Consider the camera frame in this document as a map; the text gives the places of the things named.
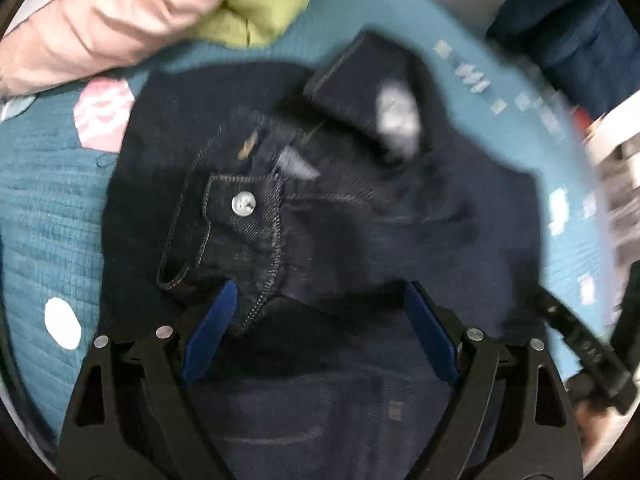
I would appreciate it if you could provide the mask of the person's hand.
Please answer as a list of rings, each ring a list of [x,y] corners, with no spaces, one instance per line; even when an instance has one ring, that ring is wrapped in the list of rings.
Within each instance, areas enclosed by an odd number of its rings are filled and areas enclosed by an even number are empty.
[[[615,408],[598,408],[593,400],[580,400],[574,405],[574,415],[580,433],[584,474],[596,468],[623,433],[628,417]]]

